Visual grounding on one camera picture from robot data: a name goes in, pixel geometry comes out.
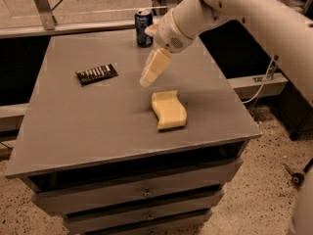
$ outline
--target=speckled floor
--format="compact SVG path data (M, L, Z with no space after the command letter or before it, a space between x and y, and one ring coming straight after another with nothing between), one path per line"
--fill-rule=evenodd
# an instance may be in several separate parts
M288 131L269 108L260 107L257 113L263 135L246 147L244 164L224 186L225 195L213 208L213 216L202 227L168 235L286 234L298 189L283 163L302 172L313 157L313 133L290 141ZM6 163L0 162L0 234L68 234L59 217L49 216L31 202L32 192L26 186L3 176Z
M82 0L67 0L83 5ZM67 17L61 18L73 8L67 1L56 10L58 19L66 23ZM84 4L93 10L93 4L105 3L105 0L93 0ZM124 0L133 7L146 5L149 0ZM21 14L21 8L14 7L12 0L7 0L11 13ZM12 18L4 10L4 1L0 1L0 28L3 26L33 25L38 21L33 17L34 5L29 0L21 2L28 5L27 20ZM71 22L83 18L77 16ZM298 194L298 189L291 184L291 177L283 167L287 163L295 171L302 171L313 157L313 133L303 134L297 141L290 141L289 133L269 108L257 109L258 124L263 135L252 140L243 153L244 164L232 182L224 186L225 195L213 208L213 216L201 227L182 228L169 231L168 235L283 235L286 234L291 214ZM0 145L0 235L64 235L68 231L63 227L60 217L51 217L31 202L32 192L18 179L8 180L4 175L7 149Z

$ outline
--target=yellow sponge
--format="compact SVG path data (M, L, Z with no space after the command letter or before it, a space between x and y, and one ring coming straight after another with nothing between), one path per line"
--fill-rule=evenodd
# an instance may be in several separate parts
M154 93L152 106L158 117L158 130L185 126L187 112L179 102L176 90Z
M152 50L142 72L140 84L143 87L150 86L165 68L168 67L171 60L172 54L168 50L164 48Z

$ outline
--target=black panel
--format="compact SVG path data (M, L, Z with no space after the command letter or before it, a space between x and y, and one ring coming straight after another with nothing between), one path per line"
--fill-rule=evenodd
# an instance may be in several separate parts
M50 36L0 39L0 106L28 103Z
M290 130L291 140L296 140L300 133L313 130L313 109L289 82L283 92L274 97L272 104L275 112Z
M269 56L239 22L225 23L200 38L227 78L266 72Z

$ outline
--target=table top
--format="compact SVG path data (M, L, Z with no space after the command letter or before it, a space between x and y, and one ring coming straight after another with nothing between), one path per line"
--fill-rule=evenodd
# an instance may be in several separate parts
M173 55L153 85L139 79L156 46L135 29L50 40L6 176L144 158L259 137L261 132L201 41ZM75 72L112 64L118 76L81 86ZM152 94L177 90L187 125L157 130Z

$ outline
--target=drawer handle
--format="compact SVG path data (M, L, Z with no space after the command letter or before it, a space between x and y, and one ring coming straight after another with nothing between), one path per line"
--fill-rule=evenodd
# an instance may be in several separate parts
M146 188L146 191L144 192L144 197L148 198L151 197L153 195L153 192L150 191L149 187Z
M152 221L154 219L155 219L155 217L149 212L148 217L147 217L147 221Z

